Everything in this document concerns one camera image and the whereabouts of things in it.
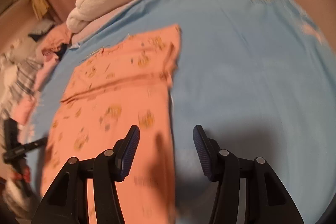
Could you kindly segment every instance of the orange cloth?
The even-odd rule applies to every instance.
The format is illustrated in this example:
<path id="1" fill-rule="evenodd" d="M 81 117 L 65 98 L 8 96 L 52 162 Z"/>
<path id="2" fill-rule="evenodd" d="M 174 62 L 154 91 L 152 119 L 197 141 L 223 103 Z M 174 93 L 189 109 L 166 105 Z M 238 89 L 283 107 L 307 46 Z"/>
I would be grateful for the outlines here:
<path id="1" fill-rule="evenodd" d="M 69 44 L 71 39 L 71 32 L 66 23 L 62 23 L 54 27 L 41 43 L 41 52 L 58 52 L 62 43 Z"/>
<path id="2" fill-rule="evenodd" d="M 70 157 L 96 157 L 131 125 L 140 143 L 125 181 L 116 183 L 126 223 L 172 223 L 175 206 L 168 89 L 180 48 L 178 25 L 132 35 L 76 67 L 51 125 L 41 192 Z M 90 223 L 96 223 L 88 182 Z"/>

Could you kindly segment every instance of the silver screw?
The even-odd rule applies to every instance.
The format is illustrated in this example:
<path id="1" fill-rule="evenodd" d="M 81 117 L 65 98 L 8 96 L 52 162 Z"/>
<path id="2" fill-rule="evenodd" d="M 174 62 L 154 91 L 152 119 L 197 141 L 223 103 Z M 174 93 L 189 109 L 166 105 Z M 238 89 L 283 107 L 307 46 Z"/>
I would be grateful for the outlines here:
<path id="1" fill-rule="evenodd" d="M 104 155 L 106 156 L 106 157 L 108 157 L 108 156 L 112 156 L 113 155 L 113 150 L 112 149 L 108 149 L 108 150 L 106 150 L 105 152 L 104 152 Z"/>
<path id="2" fill-rule="evenodd" d="M 258 157 L 257 158 L 257 162 L 260 163 L 260 164 L 264 164 L 265 163 L 265 159 L 262 158 L 262 157 Z"/>
<path id="3" fill-rule="evenodd" d="M 70 164 L 74 164 L 74 163 L 76 163 L 76 161 L 77 161 L 77 158 L 72 157 L 72 158 L 70 158 L 70 159 L 68 160 L 68 163 L 70 163 Z"/>
<path id="4" fill-rule="evenodd" d="M 229 155 L 229 151 L 227 151 L 227 150 L 225 150 L 225 149 L 221 149 L 221 150 L 219 151 L 219 153 L 220 153 L 222 156 L 227 156 L 227 155 Z"/>

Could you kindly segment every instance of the light blue bedsheet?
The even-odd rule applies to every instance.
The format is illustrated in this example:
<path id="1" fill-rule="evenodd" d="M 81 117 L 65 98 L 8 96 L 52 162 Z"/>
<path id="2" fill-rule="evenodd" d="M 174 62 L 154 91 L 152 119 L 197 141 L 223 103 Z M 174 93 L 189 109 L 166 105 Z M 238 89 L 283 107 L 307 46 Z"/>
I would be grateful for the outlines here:
<path id="1" fill-rule="evenodd" d="M 139 0 L 66 53 L 33 116 L 35 138 L 47 134 L 89 53 L 173 23 L 182 29 L 171 90 L 177 223 L 208 223 L 213 205 L 216 185 L 202 173 L 196 124 L 238 157 L 265 157 L 305 223 L 315 223 L 335 193 L 336 61 L 303 34 L 303 24 L 317 27 L 292 0 Z M 37 162 L 38 152 L 30 153 L 34 187 Z"/>

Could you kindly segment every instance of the pillow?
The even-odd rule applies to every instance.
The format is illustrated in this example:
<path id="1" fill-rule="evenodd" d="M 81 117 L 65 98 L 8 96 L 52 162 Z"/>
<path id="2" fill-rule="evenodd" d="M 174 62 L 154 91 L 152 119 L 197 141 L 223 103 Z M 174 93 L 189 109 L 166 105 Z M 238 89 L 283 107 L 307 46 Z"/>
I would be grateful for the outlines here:
<path id="1" fill-rule="evenodd" d="M 35 28 L 30 31 L 28 34 L 29 37 L 31 37 L 35 42 L 37 42 L 42 36 L 47 34 L 56 23 L 54 21 L 51 21 L 49 19 L 42 19 L 40 20 Z"/>

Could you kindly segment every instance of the striped cloth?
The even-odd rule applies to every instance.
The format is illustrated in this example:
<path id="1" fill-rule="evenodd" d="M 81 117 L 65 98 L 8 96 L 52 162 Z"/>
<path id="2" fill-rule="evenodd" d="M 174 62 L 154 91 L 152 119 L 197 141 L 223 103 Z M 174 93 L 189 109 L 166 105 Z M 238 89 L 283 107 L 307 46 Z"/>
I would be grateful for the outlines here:
<path id="1" fill-rule="evenodd" d="M 42 66 L 43 64 L 37 60 L 35 52 L 17 65 L 16 81 L 9 88 L 9 97 L 0 106 L 0 145 L 3 147 L 3 121 L 11 116 L 13 107 L 20 102 L 24 94 L 34 95 L 33 86 L 36 73 Z"/>

